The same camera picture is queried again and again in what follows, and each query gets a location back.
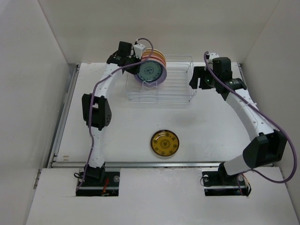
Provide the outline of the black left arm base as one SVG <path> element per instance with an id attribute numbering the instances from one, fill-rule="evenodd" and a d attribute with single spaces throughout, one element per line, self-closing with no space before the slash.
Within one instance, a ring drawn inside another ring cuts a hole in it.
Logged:
<path id="1" fill-rule="evenodd" d="M 120 170 L 89 168 L 83 177 L 84 170 L 74 173 L 77 178 L 76 196 L 119 196 Z"/>

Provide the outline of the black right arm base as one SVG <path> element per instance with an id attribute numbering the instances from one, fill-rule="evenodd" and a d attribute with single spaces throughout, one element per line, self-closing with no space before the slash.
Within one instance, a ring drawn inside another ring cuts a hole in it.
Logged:
<path id="1" fill-rule="evenodd" d="M 228 175 L 224 168 L 204 170 L 200 178 L 205 196 L 246 196 L 252 187 L 242 174 Z"/>

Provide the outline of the yellow patterned plate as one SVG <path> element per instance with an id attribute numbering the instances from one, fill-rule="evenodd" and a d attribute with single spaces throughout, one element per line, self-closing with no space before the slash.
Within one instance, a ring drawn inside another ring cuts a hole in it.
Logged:
<path id="1" fill-rule="evenodd" d="M 150 139 L 152 151 L 161 157 L 174 155 L 180 146 L 178 136 L 171 130 L 161 129 L 155 132 Z"/>

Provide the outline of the green blue floral plate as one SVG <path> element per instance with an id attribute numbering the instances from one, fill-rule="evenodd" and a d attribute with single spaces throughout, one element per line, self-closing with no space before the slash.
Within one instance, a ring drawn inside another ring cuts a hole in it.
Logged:
<path id="1" fill-rule="evenodd" d="M 159 62 L 147 60 L 140 65 L 137 77 L 142 82 L 154 82 L 158 80 L 163 73 L 163 67 Z"/>

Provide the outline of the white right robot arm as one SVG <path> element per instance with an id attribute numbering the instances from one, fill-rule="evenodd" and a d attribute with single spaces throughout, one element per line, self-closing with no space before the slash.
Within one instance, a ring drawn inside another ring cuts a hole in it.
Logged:
<path id="1" fill-rule="evenodd" d="M 192 89 L 214 89 L 221 95 L 239 117 L 250 139 L 241 155 L 219 165 L 217 179 L 227 185 L 242 172 L 280 161 L 287 138 L 265 116 L 259 114 L 246 84 L 240 78 L 233 78 L 228 57 L 205 52 L 204 62 L 205 66 L 194 67 L 189 86 Z"/>

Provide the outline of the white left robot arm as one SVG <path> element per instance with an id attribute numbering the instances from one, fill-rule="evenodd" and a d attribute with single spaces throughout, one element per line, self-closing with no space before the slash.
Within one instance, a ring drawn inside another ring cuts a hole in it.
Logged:
<path id="1" fill-rule="evenodd" d="M 117 78 L 121 77 L 125 71 L 134 75 L 138 73 L 145 49 L 146 46 L 137 41 L 134 44 L 120 41 L 118 50 L 108 58 L 100 81 L 95 84 L 90 94 L 82 96 L 83 119 L 91 136 L 91 149 L 84 167 L 82 182 L 89 179 L 94 186 L 104 183 L 105 157 L 101 139 L 104 128 L 112 119 L 108 103 L 109 91 L 113 89 Z"/>

